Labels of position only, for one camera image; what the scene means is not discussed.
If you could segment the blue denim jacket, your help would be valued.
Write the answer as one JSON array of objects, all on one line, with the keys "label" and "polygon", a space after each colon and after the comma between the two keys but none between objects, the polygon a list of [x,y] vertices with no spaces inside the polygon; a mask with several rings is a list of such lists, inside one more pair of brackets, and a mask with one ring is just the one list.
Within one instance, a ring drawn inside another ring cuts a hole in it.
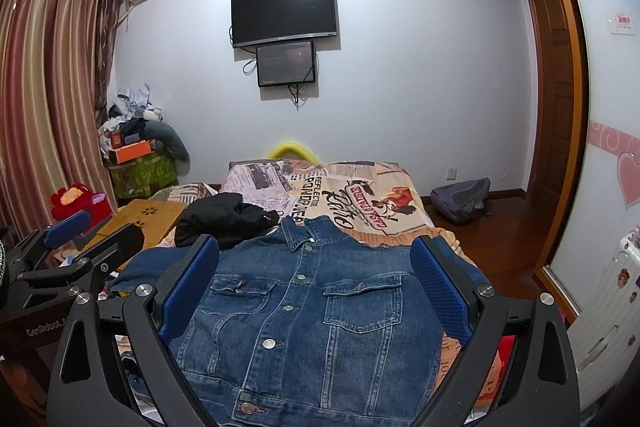
[{"label": "blue denim jacket", "polygon": [[435,390],[442,333],[408,247],[319,217],[223,251],[168,347],[223,426],[407,426]]}]

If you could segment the red plush toy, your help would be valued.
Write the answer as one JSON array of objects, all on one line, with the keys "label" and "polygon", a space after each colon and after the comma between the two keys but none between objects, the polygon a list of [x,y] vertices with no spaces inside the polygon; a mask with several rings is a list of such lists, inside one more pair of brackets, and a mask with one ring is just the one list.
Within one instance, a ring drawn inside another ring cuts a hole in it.
[{"label": "red plush toy", "polygon": [[62,187],[50,197],[52,205],[51,215],[55,220],[62,221],[72,217],[79,211],[87,211],[92,222],[100,222],[111,217],[113,209],[104,193],[92,191],[82,183],[74,183],[69,187]]}]

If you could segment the white radiator with stickers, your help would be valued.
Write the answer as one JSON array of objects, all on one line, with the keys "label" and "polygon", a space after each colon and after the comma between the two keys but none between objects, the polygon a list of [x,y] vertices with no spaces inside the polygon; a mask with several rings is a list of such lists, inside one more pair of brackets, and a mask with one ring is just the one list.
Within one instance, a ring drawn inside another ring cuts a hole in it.
[{"label": "white radiator with stickers", "polygon": [[618,243],[587,306],[568,329],[580,407],[585,410],[623,378],[639,349],[639,232]]}]

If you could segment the orange box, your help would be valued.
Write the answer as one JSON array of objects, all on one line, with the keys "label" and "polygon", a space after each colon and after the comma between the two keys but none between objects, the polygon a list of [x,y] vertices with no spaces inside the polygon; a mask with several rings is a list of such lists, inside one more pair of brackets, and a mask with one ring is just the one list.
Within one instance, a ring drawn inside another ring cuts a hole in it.
[{"label": "orange box", "polygon": [[149,141],[139,141],[111,150],[108,158],[110,158],[112,165],[120,165],[151,153],[151,143]]}]

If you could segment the black folded garment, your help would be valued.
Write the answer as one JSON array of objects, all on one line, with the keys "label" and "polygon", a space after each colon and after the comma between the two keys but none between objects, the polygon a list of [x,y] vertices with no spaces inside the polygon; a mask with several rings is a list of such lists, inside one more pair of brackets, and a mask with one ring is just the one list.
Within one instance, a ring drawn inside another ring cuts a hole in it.
[{"label": "black folded garment", "polygon": [[183,210],[176,225],[175,245],[192,246],[201,235],[209,235],[220,249],[230,249],[265,235],[279,221],[277,211],[244,202],[238,193],[220,193],[198,199]]}]

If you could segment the yellow headboard cushion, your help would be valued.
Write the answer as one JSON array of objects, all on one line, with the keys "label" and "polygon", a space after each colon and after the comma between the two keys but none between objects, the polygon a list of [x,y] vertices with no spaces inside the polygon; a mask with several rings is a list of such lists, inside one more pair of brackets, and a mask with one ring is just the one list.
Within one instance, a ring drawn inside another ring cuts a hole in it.
[{"label": "yellow headboard cushion", "polygon": [[278,144],[267,156],[268,159],[299,159],[319,164],[320,160],[311,153],[308,148],[296,142],[282,142]]}]

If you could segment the grey backpack on floor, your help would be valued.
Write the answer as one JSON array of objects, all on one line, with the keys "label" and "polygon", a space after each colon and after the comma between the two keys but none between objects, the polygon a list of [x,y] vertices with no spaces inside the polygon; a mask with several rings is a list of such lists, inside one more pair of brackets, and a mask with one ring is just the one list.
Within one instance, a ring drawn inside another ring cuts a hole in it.
[{"label": "grey backpack on floor", "polygon": [[448,184],[431,191],[431,203],[447,221],[467,225],[486,215],[489,190],[488,178]]}]

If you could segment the red striped curtain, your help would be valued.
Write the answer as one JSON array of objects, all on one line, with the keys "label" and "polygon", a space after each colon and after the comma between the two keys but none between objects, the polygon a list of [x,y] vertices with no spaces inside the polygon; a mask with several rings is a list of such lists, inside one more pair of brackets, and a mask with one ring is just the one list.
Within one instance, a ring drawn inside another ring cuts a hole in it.
[{"label": "red striped curtain", "polygon": [[115,199],[99,129],[124,0],[1,0],[1,222],[53,223],[50,197],[82,183]]}]

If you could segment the printed bed cover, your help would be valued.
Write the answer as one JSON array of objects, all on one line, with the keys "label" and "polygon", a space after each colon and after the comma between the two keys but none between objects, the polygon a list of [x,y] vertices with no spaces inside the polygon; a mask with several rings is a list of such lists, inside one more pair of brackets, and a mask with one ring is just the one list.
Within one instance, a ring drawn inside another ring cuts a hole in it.
[{"label": "printed bed cover", "polygon": [[[348,162],[320,167],[291,161],[271,165],[269,170],[264,180],[265,188],[288,210],[279,224],[265,235],[276,231],[284,219],[304,223],[328,217],[344,233],[372,247],[406,246],[410,251],[413,239],[419,236],[441,237],[460,257],[463,268],[471,277],[480,276],[480,269],[465,256],[454,233],[437,228],[427,216],[408,173],[397,165]],[[250,165],[235,166],[224,181],[221,193],[238,193],[244,202],[255,202],[256,191],[250,186],[250,178],[255,172]],[[141,251],[117,277],[112,293],[122,296],[141,284],[156,282],[190,247],[177,247],[174,243]],[[442,331],[434,392],[460,350],[457,340],[449,337],[444,329]]]}]

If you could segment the wooden door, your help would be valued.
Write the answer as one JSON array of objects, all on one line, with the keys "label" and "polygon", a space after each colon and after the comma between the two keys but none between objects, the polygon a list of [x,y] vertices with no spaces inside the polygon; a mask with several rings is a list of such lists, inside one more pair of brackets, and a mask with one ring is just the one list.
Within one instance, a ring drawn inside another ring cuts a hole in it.
[{"label": "wooden door", "polygon": [[535,263],[554,257],[573,204],[584,101],[584,32],[576,0],[528,0],[537,59],[537,124],[528,199],[547,221]]}]

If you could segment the small black wall monitor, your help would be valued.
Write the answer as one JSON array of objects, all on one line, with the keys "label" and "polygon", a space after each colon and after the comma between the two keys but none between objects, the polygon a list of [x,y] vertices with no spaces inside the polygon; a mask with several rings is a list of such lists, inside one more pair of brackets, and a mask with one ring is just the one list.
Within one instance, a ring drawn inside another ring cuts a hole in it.
[{"label": "small black wall monitor", "polygon": [[259,88],[316,81],[316,54],[312,41],[267,44],[256,48]]}]

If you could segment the large black wall television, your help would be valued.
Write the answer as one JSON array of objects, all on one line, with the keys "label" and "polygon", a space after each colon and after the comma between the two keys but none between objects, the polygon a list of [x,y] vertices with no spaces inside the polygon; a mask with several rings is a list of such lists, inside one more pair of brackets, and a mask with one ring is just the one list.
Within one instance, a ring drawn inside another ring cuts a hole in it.
[{"label": "large black wall television", "polygon": [[337,33],[335,0],[231,0],[235,48]]}]

